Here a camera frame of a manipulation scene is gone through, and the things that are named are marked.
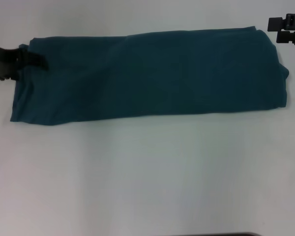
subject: white table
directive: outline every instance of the white table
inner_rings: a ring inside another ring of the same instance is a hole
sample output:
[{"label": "white table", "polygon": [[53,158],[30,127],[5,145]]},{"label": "white table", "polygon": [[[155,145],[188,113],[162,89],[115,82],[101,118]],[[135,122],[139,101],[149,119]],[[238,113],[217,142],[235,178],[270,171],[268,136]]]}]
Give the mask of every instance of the white table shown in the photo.
[{"label": "white table", "polygon": [[[295,0],[0,0],[0,46],[33,37],[266,31]],[[268,34],[275,41],[276,33]],[[0,81],[0,236],[295,236],[295,46],[288,106],[268,112],[10,123]]]}]

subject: teal towel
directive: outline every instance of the teal towel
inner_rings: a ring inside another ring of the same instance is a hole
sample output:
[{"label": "teal towel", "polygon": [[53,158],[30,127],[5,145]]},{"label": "teal towel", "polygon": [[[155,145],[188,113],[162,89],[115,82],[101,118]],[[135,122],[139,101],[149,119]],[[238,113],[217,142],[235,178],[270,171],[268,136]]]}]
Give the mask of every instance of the teal towel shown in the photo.
[{"label": "teal towel", "polygon": [[289,71],[254,27],[35,38],[25,47],[44,55],[49,70],[20,71],[11,121],[56,125],[286,106]]}]

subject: table surface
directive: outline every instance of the table surface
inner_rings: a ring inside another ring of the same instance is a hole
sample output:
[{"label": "table surface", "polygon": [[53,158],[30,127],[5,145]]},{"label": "table surface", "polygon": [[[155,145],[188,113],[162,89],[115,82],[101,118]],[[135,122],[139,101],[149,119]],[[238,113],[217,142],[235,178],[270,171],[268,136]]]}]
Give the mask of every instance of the table surface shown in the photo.
[{"label": "table surface", "polygon": [[[33,37],[266,31],[295,0],[0,0],[0,46]],[[268,33],[275,41],[276,33]],[[295,46],[284,109],[10,123],[0,81],[0,236],[295,236]]]}]

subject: white surface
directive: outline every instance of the white surface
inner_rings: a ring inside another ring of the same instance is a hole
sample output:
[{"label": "white surface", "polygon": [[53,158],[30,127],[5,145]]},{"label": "white surface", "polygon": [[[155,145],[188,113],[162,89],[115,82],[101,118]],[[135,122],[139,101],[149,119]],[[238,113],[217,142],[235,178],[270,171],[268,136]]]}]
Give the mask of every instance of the white surface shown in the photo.
[{"label": "white surface", "polygon": [[[295,0],[0,0],[0,46],[33,37],[266,30]],[[274,41],[276,33],[269,33]],[[0,236],[295,236],[295,46],[285,109],[43,127],[0,82]]]}]

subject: black clamp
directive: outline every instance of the black clamp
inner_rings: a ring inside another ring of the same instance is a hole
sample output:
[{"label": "black clamp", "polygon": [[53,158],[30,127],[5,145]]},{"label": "black clamp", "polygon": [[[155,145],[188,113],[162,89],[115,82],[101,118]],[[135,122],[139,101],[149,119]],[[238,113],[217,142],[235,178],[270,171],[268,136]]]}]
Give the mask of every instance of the black clamp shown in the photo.
[{"label": "black clamp", "polygon": [[282,17],[269,18],[267,31],[278,32],[277,43],[289,43],[292,41],[295,44],[295,32],[289,30],[295,30],[295,14],[287,14],[285,20]]},{"label": "black clamp", "polygon": [[27,65],[48,70],[46,59],[39,54],[28,52],[25,48],[7,50],[0,48],[0,80],[19,80],[18,70]]}]

